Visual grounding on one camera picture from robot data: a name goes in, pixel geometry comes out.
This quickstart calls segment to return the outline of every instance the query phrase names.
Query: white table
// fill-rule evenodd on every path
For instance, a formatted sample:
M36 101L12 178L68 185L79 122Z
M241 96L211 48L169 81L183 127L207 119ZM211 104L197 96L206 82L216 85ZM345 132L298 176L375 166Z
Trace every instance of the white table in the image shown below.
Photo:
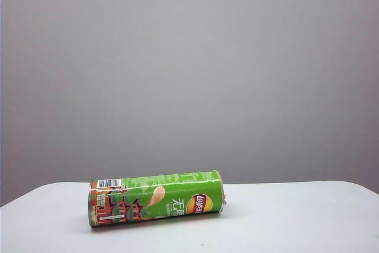
M88 183L1 208L1 252L379 252L379 195L339 181L226 184L222 213L91 228Z

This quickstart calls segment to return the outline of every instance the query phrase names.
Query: lay's can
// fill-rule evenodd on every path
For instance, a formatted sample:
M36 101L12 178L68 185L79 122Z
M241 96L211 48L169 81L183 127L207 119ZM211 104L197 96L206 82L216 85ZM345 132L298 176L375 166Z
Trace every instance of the lay's can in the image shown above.
M91 226L220 212L224 201L218 171L92 180Z

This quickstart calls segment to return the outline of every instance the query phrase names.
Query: gray backdrop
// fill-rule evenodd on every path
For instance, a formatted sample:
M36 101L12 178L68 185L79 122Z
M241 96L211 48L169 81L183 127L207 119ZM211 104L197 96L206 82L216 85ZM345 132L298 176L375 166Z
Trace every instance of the gray backdrop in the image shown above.
M378 0L2 0L2 204L217 168L379 191Z

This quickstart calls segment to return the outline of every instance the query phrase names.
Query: barcode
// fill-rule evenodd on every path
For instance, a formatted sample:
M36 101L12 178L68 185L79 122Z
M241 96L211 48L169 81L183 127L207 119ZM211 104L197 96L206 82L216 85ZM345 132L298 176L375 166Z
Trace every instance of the barcode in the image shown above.
M121 187L121 179L104 179L97 181L97 188Z

